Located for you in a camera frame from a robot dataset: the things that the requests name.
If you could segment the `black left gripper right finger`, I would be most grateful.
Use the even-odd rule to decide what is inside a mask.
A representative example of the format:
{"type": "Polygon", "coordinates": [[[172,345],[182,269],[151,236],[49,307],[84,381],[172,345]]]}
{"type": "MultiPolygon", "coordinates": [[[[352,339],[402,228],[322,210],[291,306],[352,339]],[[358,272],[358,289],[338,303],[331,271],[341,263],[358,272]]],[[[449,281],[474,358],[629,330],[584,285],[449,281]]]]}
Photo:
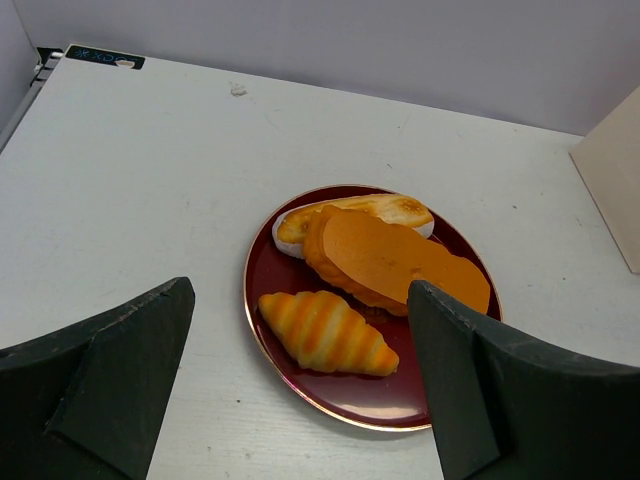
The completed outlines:
{"type": "Polygon", "coordinates": [[[425,281],[409,323],[447,479],[635,479],[639,371],[526,334],[425,281]]]}

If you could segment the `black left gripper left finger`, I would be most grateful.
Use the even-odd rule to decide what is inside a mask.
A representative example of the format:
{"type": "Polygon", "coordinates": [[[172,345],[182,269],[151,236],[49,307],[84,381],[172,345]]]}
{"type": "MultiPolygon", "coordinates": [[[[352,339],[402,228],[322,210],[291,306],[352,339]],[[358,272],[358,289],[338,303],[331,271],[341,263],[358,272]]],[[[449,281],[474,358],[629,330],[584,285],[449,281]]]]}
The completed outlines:
{"type": "Polygon", "coordinates": [[[2,478],[146,478],[194,306],[178,277],[2,349],[2,478]]]}

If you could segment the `striped orange croissant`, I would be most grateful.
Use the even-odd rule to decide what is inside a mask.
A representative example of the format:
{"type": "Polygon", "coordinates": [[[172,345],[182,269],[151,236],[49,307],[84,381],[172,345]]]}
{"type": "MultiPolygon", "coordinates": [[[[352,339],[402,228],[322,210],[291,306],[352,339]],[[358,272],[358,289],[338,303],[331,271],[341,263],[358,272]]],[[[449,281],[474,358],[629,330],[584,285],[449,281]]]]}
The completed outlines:
{"type": "Polygon", "coordinates": [[[399,356],[342,297],[328,291],[277,292],[258,300],[264,320],[304,369],[386,377],[399,356]]]}

